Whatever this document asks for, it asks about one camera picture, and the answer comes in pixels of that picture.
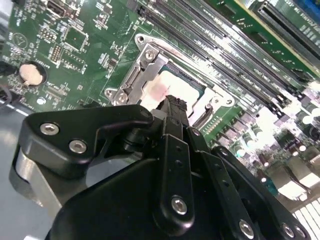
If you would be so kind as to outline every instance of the cable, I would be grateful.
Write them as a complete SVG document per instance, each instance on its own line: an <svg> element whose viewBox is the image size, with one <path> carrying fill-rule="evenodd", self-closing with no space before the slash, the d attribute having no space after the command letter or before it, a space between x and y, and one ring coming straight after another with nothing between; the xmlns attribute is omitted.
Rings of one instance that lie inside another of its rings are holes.
<svg viewBox="0 0 320 240"><path fill-rule="evenodd" d="M5 93L5 96L0 96L0 99L4 101L4 102L0 102L0 109L6 107L12 101L12 94L9 91L9 89L0 84L0 93L2 94L2 92Z"/></svg>

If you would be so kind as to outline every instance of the silver screw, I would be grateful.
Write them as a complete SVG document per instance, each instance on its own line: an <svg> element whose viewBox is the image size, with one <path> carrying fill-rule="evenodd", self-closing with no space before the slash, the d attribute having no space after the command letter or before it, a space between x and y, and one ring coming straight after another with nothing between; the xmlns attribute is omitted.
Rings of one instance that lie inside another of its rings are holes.
<svg viewBox="0 0 320 240"><path fill-rule="evenodd" d="M228 156L228 152L224 148L220 148L220 151L223 155Z"/></svg>
<svg viewBox="0 0 320 240"><path fill-rule="evenodd" d="M104 95L110 98L111 95L112 95L112 91L106 89L106 90L104 91Z"/></svg>
<svg viewBox="0 0 320 240"><path fill-rule="evenodd" d="M53 123L47 122L41 124L40 131L45 135L56 135L59 132L59 127Z"/></svg>
<svg viewBox="0 0 320 240"><path fill-rule="evenodd" d="M187 213L187 205L180 197L173 197L171 200L171 206L177 214L185 215Z"/></svg>
<svg viewBox="0 0 320 240"><path fill-rule="evenodd" d="M147 60L153 60L155 58L155 53L152 50L145 51L145 58Z"/></svg>
<svg viewBox="0 0 320 240"><path fill-rule="evenodd" d="M200 132L197 130L197 129L192 129L192 132L197 135L197 136L200 136Z"/></svg>
<svg viewBox="0 0 320 240"><path fill-rule="evenodd" d="M304 233L304 231L302 231L302 229L298 226L294 226L295 230L298 232L298 234L300 234L303 238L306 237L306 234Z"/></svg>
<svg viewBox="0 0 320 240"><path fill-rule="evenodd" d="M76 154L83 154L87 150L87 145L81 140L73 140L69 143L69 148Z"/></svg>
<svg viewBox="0 0 320 240"><path fill-rule="evenodd" d="M143 110L140 111L140 113L141 113L142 116L144 116L146 118L149 118L149 116L150 116L149 113L147 113L146 111L143 111Z"/></svg>
<svg viewBox="0 0 320 240"><path fill-rule="evenodd" d="M241 232L248 239L254 239L254 237L255 237L254 230L245 220L242 220L242 219L240 220L239 227L240 227Z"/></svg>
<svg viewBox="0 0 320 240"><path fill-rule="evenodd" d="M282 229L285 232L285 234L287 234L290 238L294 238L295 237L294 231L292 231L292 229L288 226L288 224L283 223L282 224Z"/></svg>

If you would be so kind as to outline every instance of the dimm slot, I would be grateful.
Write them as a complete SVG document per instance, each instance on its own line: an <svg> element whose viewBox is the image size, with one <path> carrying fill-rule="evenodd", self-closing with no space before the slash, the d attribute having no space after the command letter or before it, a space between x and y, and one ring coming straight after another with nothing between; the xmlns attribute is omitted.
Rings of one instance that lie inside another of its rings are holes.
<svg viewBox="0 0 320 240"><path fill-rule="evenodd" d="M189 4L189 0L179 0L183 1L185 4ZM211 7L208 3L206 3L204 0L197 0L197 2L202 5L208 12L210 12L211 15L217 17L219 20L221 20L224 24L226 24L229 28L233 27L233 23L231 23L228 19L226 19L223 15L221 15L217 10L215 10L213 7ZM269 60L272 60L272 63L281 71L283 71L287 76L289 76L291 79L294 79L299 82L297 79L297 76L288 68L283 66L282 64L278 63L277 61L273 61L273 57L270 56L265 50L263 50L258 44L256 44L253 40L251 40L247 35L245 35L242 31L237 32L241 38L243 38L245 41L247 41L251 46L253 46L255 49L257 49L259 52L263 53ZM287 80L283 79L282 77L278 77L278 80L282 81L283 84L291 85Z"/></svg>
<svg viewBox="0 0 320 240"><path fill-rule="evenodd" d="M183 25L185 28L189 29L191 32L193 32L196 36L199 37L199 39L204 40L204 42L210 46L212 49L219 49L217 45L215 45L215 41L212 38L209 38L206 34L203 34L201 30L197 26L194 25L193 22L186 19L184 16L182 16L180 13L175 11L172 7L170 7L166 2L163 0L157 1L157 3L154 3L155 6L160 8L162 11L164 11L167 15L171 16L173 19L175 19L178 23ZM248 74L250 77L250 80L254 82L260 89L263 89L268 95L274 97L277 99L284 107L286 104L290 103L291 101L287 99L281 92L279 92L276 88L269 85L269 83L265 83L263 79L260 79L260 77L255 76L255 74L252 74L252 70L246 67L243 64L239 64L237 60L235 60L235 57L222 49L220 50L220 55L223 56L225 59L227 59L230 63L233 64L233 68L239 68L241 71L238 71L242 74Z"/></svg>
<svg viewBox="0 0 320 240"><path fill-rule="evenodd" d="M277 34L284 37L298 52L318 68L320 66L320 49L289 22L277 9L265 2L257 11L265 18Z"/></svg>

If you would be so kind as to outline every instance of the chip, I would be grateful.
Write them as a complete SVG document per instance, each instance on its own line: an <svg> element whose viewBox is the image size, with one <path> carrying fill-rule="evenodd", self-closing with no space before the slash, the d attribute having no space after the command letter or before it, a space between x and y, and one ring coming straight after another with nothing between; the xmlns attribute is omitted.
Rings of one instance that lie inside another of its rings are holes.
<svg viewBox="0 0 320 240"><path fill-rule="evenodd" d="M64 42L77 51L81 51L87 36L77 29L70 27L64 37Z"/></svg>

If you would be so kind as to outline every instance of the electronic component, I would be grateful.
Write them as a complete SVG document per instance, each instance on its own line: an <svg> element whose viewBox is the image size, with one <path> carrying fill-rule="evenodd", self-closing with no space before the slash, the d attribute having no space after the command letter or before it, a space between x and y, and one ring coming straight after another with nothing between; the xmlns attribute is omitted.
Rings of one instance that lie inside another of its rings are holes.
<svg viewBox="0 0 320 240"><path fill-rule="evenodd" d="M249 149L255 147L256 142L249 134L245 134L242 138Z"/></svg>
<svg viewBox="0 0 320 240"><path fill-rule="evenodd" d="M254 135L256 136L257 139L259 140L263 140L265 137L265 133L262 131L262 129L258 126L253 127L252 131L254 133Z"/></svg>
<svg viewBox="0 0 320 240"><path fill-rule="evenodd" d="M51 60L53 62L57 62L60 59L61 52L62 52L62 47L59 45L55 45L52 50Z"/></svg>
<svg viewBox="0 0 320 240"><path fill-rule="evenodd" d="M19 67L19 76L24 84L38 86L47 80L47 71L35 61L27 61Z"/></svg>
<svg viewBox="0 0 320 240"><path fill-rule="evenodd" d="M308 106L305 108L308 112L311 113L313 117L320 117L320 107L317 107L316 105L309 103Z"/></svg>
<svg viewBox="0 0 320 240"><path fill-rule="evenodd" d="M293 135L290 131L285 130L280 136L277 136L276 141L283 149L288 149L291 146L295 146L296 144L296 136Z"/></svg>
<svg viewBox="0 0 320 240"><path fill-rule="evenodd" d="M115 60L114 58L112 58L112 59L110 60L110 62L109 62L109 66L112 67L112 68L114 68L115 66L117 66L117 64L118 64L118 61Z"/></svg>
<svg viewBox="0 0 320 240"><path fill-rule="evenodd" d="M313 126L312 124L308 125L299 125L299 128L302 130L302 132L313 141L320 140L320 131Z"/></svg>
<svg viewBox="0 0 320 240"><path fill-rule="evenodd" d="M268 167L269 166L269 161L270 161L270 158L269 157L266 157L264 154L259 154L258 156L259 160L260 160L260 163L264 166L264 167Z"/></svg>
<svg viewBox="0 0 320 240"><path fill-rule="evenodd" d="M256 121L255 118L251 114L249 114L248 112L241 113L239 118L241 121L243 121L247 124L251 124Z"/></svg>
<svg viewBox="0 0 320 240"><path fill-rule="evenodd" d="M268 1L263 2L255 12L258 17L311 64L315 67L320 66L320 49L318 46L305 34L300 32L272 3Z"/></svg>
<svg viewBox="0 0 320 240"><path fill-rule="evenodd" d="M46 9L58 18L68 17L72 19L76 14L76 9L70 7L62 0L48 0Z"/></svg>
<svg viewBox="0 0 320 240"><path fill-rule="evenodd" d="M296 75L296 79L299 82L308 83L308 82L312 81L312 79L313 79L309 74L307 74L306 72L304 72L302 70L293 68L292 72L294 72L294 74Z"/></svg>
<svg viewBox="0 0 320 240"><path fill-rule="evenodd" d="M256 175L262 183L265 183L267 181L268 176L261 169L258 169L256 171Z"/></svg>
<svg viewBox="0 0 320 240"><path fill-rule="evenodd" d="M219 133L217 141L219 142L219 144L225 147L227 147L231 143L231 140L228 139L228 137L225 136L223 133Z"/></svg>
<svg viewBox="0 0 320 240"><path fill-rule="evenodd" d="M267 175L280 194L295 201L306 200L307 191L305 187L293 179L287 168L282 164L274 164L268 169Z"/></svg>
<svg viewBox="0 0 320 240"><path fill-rule="evenodd" d="M64 36L64 43L68 44L76 51L81 51L84 47L87 35L74 27L70 27Z"/></svg>
<svg viewBox="0 0 320 240"><path fill-rule="evenodd" d="M298 149L295 146L289 147L288 151L292 154L292 156L298 156L299 152Z"/></svg>
<svg viewBox="0 0 320 240"><path fill-rule="evenodd" d="M61 6L59 6L54 1L49 0L46 4L46 9L59 17L65 16L66 10L64 10Z"/></svg>
<svg viewBox="0 0 320 240"><path fill-rule="evenodd" d="M234 120L234 123L232 124L232 127L236 129L238 132L244 132L248 129L248 126L246 126L242 121L239 119Z"/></svg>
<svg viewBox="0 0 320 240"><path fill-rule="evenodd" d="M311 172L304 162L297 156L291 157L287 161L287 166L291 169L296 179L308 188L312 188L320 182L320 178Z"/></svg>
<svg viewBox="0 0 320 240"><path fill-rule="evenodd" d="M303 124L311 124L314 121L314 117L310 116L308 113L305 111L300 111L297 115L298 119L301 120Z"/></svg>
<svg viewBox="0 0 320 240"><path fill-rule="evenodd" d="M231 140L234 140L240 136L240 133L235 131L234 128L228 127L225 131L224 134Z"/></svg>
<svg viewBox="0 0 320 240"><path fill-rule="evenodd" d="M246 151L244 150L244 148L239 144L239 143L236 143L234 146L233 146L233 150L235 152L235 155L238 157L238 158L242 158L245 156L246 154Z"/></svg>

